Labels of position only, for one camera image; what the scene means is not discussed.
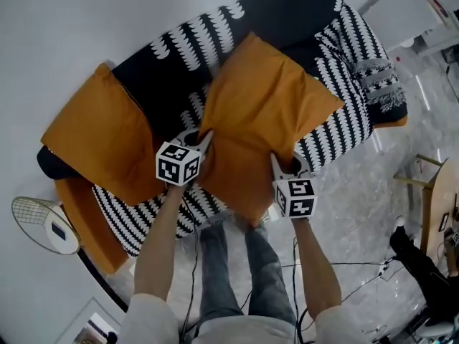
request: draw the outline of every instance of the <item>gray tiled floor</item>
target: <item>gray tiled floor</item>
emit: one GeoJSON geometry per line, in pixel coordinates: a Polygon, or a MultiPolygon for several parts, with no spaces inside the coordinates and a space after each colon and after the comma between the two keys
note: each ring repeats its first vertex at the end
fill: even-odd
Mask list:
{"type": "MultiPolygon", "coordinates": [[[[420,235],[420,190],[408,188],[393,180],[399,170],[429,179],[434,166],[415,163],[416,153],[432,158],[440,155],[459,160],[459,103],[446,80],[445,65],[440,59],[428,58],[410,62],[419,75],[413,76],[406,66],[403,72],[407,93],[409,121],[403,128],[381,129],[367,142],[325,167],[316,175],[320,185],[320,199],[316,215],[312,219],[313,230],[331,262],[381,262],[391,257],[388,249],[389,235],[395,218],[403,214],[408,219],[407,230],[415,237],[420,235]]],[[[459,70],[450,73],[451,80],[459,87],[459,70]]],[[[287,220],[278,219],[267,224],[269,238],[283,264],[291,264],[293,258],[293,228],[287,220]]],[[[242,304],[250,291],[245,245],[241,233],[230,223],[226,224],[229,245],[229,271],[232,286],[242,304]]],[[[184,317],[191,293],[191,269],[194,263],[193,236],[178,241],[174,281],[169,304],[184,317]]],[[[117,291],[128,299],[133,279],[124,267],[117,277],[109,277],[117,291]]],[[[389,279],[401,264],[391,263],[384,278],[389,279]]],[[[378,266],[335,266],[343,297],[359,285],[378,274],[378,266]]],[[[198,264],[195,299],[191,319],[197,316],[201,295],[201,270],[198,264]]],[[[293,301],[292,270],[284,269],[285,283],[293,301]]],[[[306,304],[302,292],[301,269],[297,269],[296,286],[299,308],[306,304]]],[[[370,339],[382,333],[397,332],[422,309],[425,301],[419,287],[405,269],[398,271],[388,282],[376,279],[352,295],[344,305],[355,317],[357,325],[370,339]],[[381,325],[382,330],[372,330],[381,325]]],[[[303,328],[311,319],[306,316],[303,328]]],[[[305,339],[313,339],[315,328],[303,333],[305,339]]]]}

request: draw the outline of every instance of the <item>wooden table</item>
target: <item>wooden table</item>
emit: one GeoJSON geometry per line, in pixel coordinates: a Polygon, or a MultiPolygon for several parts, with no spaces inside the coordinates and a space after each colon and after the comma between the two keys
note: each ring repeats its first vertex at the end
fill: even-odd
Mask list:
{"type": "Polygon", "coordinates": [[[396,174],[395,179],[422,186],[422,236],[421,251],[432,259],[434,264],[438,263],[438,256],[443,253],[443,232],[438,231],[443,220],[443,215],[449,213],[445,229],[451,226],[455,192],[458,187],[458,180],[455,175],[455,162],[447,159],[444,163],[438,162],[425,156],[417,155],[417,158],[439,166],[440,169],[429,181],[418,181],[404,178],[396,174]]]}

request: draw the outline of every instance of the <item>round wooden tabletop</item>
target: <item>round wooden tabletop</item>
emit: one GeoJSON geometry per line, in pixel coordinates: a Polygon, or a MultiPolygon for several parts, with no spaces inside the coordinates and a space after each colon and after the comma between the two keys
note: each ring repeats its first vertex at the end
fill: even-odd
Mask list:
{"type": "Polygon", "coordinates": [[[438,231],[445,213],[449,213],[445,229],[451,226],[455,193],[458,190],[456,164],[447,159],[435,177],[431,180],[433,189],[422,190],[422,239],[421,250],[437,264],[438,256],[443,253],[443,232],[438,231]]]}

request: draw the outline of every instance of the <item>sofa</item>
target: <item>sofa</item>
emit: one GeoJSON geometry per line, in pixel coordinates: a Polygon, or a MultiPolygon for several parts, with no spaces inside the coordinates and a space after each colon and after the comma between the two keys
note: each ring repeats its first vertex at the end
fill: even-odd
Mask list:
{"type": "MultiPolygon", "coordinates": [[[[295,145],[312,172],[363,143],[373,129],[406,123],[406,100],[394,65],[344,0],[239,0],[163,34],[112,73],[142,110],[155,137],[171,140],[199,127],[212,78],[249,32],[344,101],[295,145]]],[[[129,206],[80,176],[46,146],[39,164],[56,180],[67,215],[100,268],[115,272],[128,257],[138,255],[164,193],[129,206]]],[[[201,224],[227,209],[197,183],[184,198],[191,207],[180,208],[177,238],[193,232],[192,220],[201,224]]]]}

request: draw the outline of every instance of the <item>white t-shirt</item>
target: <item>white t-shirt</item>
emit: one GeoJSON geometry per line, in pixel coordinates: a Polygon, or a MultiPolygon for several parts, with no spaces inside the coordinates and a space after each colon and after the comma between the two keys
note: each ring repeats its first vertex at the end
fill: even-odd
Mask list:
{"type": "MultiPolygon", "coordinates": [[[[124,317],[119,344],[178,344],[177,319],[171,308],[152,295],[134,295],[124,317]]],[[[316,319],[317,344],[368,344],[341,306],[316,319]]],[[[193,344],[291,344],[295,328],[288,322],[262,316],[231,316],[206,321],[193,344]]]]}

